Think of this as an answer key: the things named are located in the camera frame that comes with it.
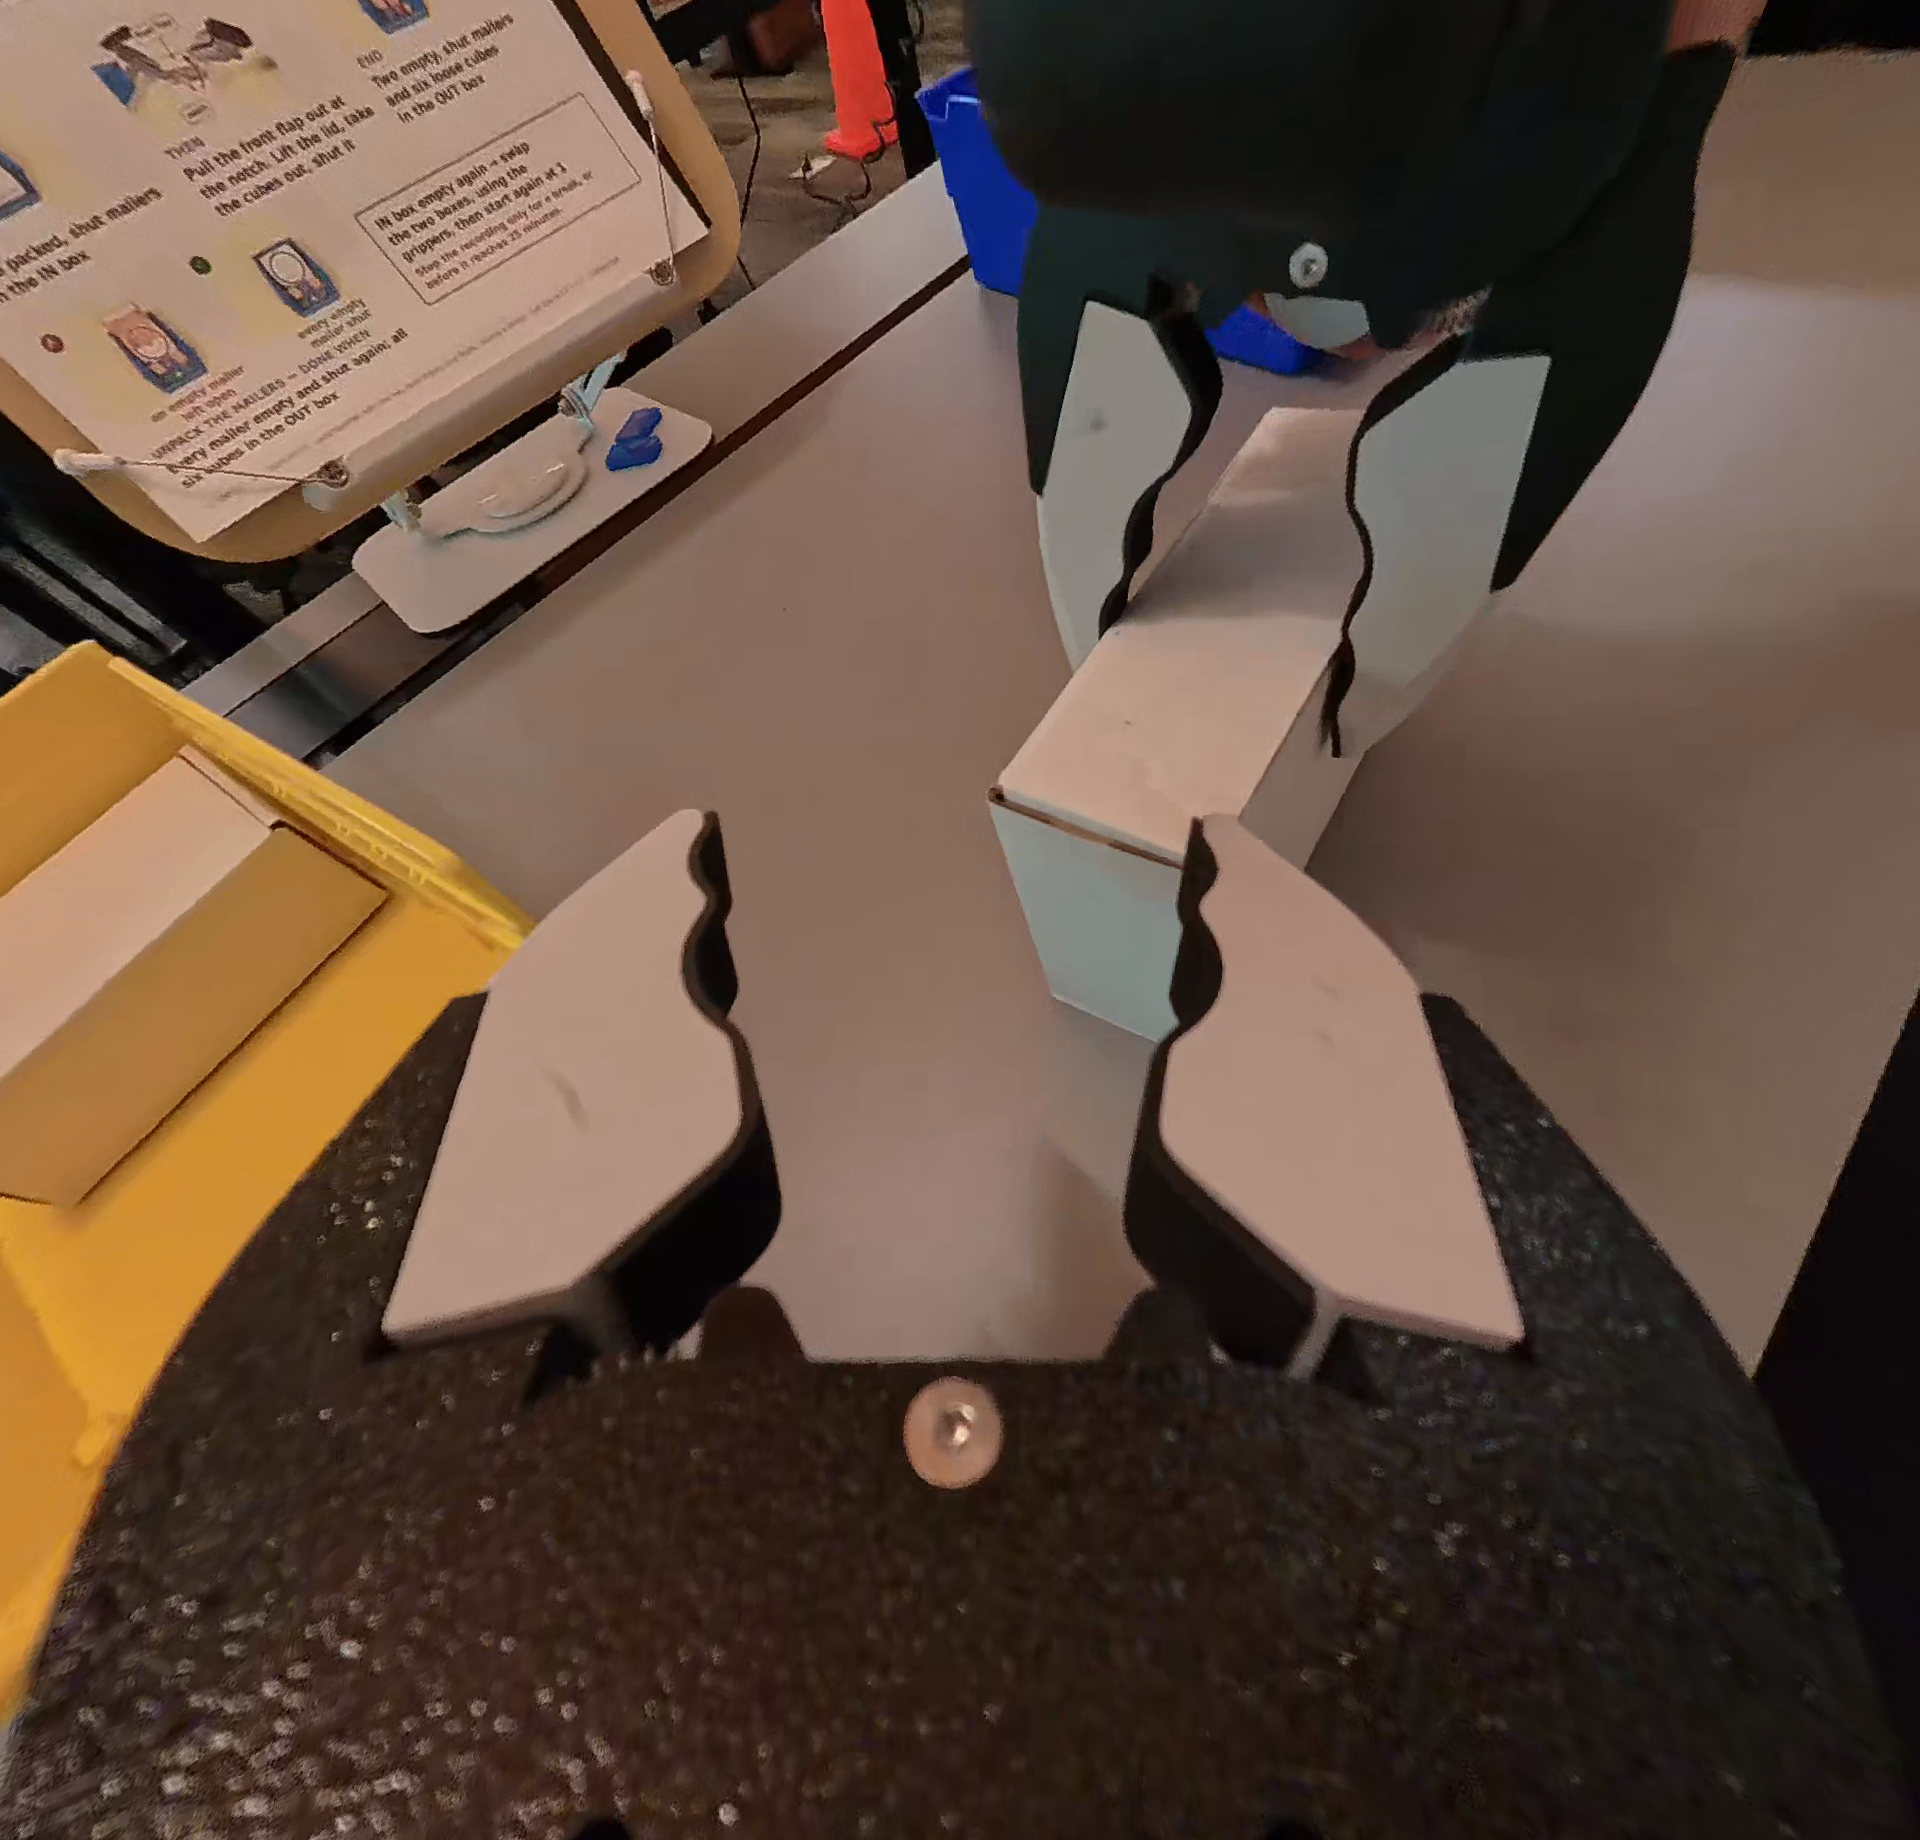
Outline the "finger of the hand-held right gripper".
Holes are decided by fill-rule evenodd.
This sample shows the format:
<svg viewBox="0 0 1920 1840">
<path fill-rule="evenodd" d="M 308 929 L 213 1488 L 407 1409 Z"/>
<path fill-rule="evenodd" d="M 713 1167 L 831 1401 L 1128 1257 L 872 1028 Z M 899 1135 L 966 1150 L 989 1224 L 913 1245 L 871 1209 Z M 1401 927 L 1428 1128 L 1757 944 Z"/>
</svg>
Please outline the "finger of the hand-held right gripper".
<svg viewBox="0 0 1920 1840">
<path fill-rule="evenodd" d="M 1188 283 L 1151 279 L 1134 305 L 1035 293 L 1035 513 L 1068 668 L 1128 613 L 1162 492 L 1222 392 Z"/>
<path fill-rule="evenodd" d="M 1346 476 L 1360 573 L 1320 713 L 1331 756 L 1404 725 L 1488 613 L 1548 379 L 1546 354 L 1445 340 L 1365 408 Z"/>
</svg>

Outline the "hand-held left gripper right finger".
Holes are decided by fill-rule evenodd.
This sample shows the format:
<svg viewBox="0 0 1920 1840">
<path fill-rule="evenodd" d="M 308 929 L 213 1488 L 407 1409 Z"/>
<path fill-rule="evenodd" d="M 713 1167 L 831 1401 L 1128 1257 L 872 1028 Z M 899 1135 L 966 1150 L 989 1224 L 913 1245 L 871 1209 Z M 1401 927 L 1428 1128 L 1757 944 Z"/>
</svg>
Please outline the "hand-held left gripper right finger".
<svg viewBox="0 0 1920 1840">
<path fill-rule="evenodd" d="M 1324 1373 L 1351 1326 L 1524 1348 L 1424 995 L 1239 818 L 1190 826 L 1173 1026 L 1128 1163 L 1128 1243 L 1216 1354 Z"/>
</svg>

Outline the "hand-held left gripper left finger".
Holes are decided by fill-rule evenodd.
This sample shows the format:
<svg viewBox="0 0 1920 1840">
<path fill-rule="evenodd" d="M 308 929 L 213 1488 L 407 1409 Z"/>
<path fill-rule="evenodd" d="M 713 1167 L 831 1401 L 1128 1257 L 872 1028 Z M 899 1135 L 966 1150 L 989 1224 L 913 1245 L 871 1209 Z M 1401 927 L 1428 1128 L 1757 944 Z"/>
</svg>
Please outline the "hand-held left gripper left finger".
<svg viewBox="0 0 1920 1840">
<path fill-rule="evenodd" d="M 733 1023 L 718 814 L 664 818 L 555 907 L 486 989 L 382 1334 L 572 1329 L 678 1348 L 780 1225 Z"/>
</svg>

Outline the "white cardboard mailer box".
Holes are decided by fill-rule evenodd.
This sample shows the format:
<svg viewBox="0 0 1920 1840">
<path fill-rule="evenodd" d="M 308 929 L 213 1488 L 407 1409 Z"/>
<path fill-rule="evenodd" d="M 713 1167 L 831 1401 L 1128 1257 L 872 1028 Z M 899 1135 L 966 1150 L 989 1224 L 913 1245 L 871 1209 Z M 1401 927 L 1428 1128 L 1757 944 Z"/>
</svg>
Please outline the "white cardboard mailer box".
<svg viewBox="0 0 1920 1840">
<path fill-rule="evenodd" d="M 2 1192 L 82 1204 L 388 892 L 182 751 L 5 893 Z"/>
<path fill-rule="evenodd" d="M 1271 410 L 990 791 L 1051 997 L 1144 1044 L 1173 1026 L 1191 821 L 1253 814 L 1303 857 L 1352 778 L 1320 713 L 1360 573 L 1356 424 Z"/>
</svg>

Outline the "blue plastic bin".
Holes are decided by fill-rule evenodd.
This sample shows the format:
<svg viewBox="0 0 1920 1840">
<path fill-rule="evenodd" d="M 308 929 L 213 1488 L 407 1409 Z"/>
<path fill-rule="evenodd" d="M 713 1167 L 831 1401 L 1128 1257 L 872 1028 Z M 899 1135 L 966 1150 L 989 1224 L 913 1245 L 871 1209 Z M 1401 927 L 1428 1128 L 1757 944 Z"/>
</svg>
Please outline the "blue plastic bin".
<svg viewBox="0 0 1920 1840">
<path fill-rule="evenodd" d="M 1007 169 L 985 124 L 973 66 L 925 84 L 919 94 L 947 198 L 960 224 L 976 281 L 997 293 L 1020 291 L 1038 200 Z M 1309 348 L 1251 305 L 1209 329 L 1216 354 L 1235 364 L 1298 377 L 1328 354 Z"/>
</svg>

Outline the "yellow plastic bin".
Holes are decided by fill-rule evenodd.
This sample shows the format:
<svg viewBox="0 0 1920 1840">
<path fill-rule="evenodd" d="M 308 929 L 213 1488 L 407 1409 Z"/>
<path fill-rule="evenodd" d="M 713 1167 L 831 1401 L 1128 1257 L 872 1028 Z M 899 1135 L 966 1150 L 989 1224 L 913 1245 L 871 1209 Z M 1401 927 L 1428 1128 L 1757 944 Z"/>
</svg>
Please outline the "yellow plastic bin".
<svg viewBox="0 0 1920 1840">
<path fill-rule="evenodd" d="M 96 645 L 5 694 L 5 883 L 196 748 L 379 886 L 363 929 L 78 1209 L 5 1199 L 2 1686 L 34 1686 L 75 1556 L 176 1354 L 270 1320 L 374 1339 L 450 1075 L 534 917 L 454 851 Z"/>
</svg>

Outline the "orange traffic cone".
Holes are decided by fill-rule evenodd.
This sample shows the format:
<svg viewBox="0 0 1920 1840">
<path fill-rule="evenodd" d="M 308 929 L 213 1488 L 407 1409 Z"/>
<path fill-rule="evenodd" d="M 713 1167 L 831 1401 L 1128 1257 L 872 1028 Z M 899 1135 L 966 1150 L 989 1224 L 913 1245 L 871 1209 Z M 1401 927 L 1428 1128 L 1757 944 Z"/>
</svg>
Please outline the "orange traffic cone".
<svg viewBox="0 0 1920 1840">
<path fill-rule="evenodd" d="M 818 0 L 834 94 L 834 126 L 825 150 L 853 166 L 871 166 L 900 141 L 894 90 L 880 58 L 865 0 Z"/>
</svg>

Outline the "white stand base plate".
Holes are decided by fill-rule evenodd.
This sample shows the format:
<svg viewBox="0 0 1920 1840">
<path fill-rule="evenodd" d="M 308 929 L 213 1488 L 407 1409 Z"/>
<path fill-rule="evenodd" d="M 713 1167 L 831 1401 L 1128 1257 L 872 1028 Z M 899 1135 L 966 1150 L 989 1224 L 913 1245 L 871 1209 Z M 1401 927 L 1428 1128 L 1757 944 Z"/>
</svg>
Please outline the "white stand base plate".
<svg viewBox="0 0 1920 1840">
<path fill-rule="evenodd" d="M 606 471 L 605 452 L 636 408 L 662 410 L 664 457 Z M 605 387 L 589 414 L 560 408 L 410 517 L 388 518 L 353 553 L 353 574 L 411 633 L 449 633 L 606 529 L 712 441 L 709 423 L 630 387 Z"/>
</svg>

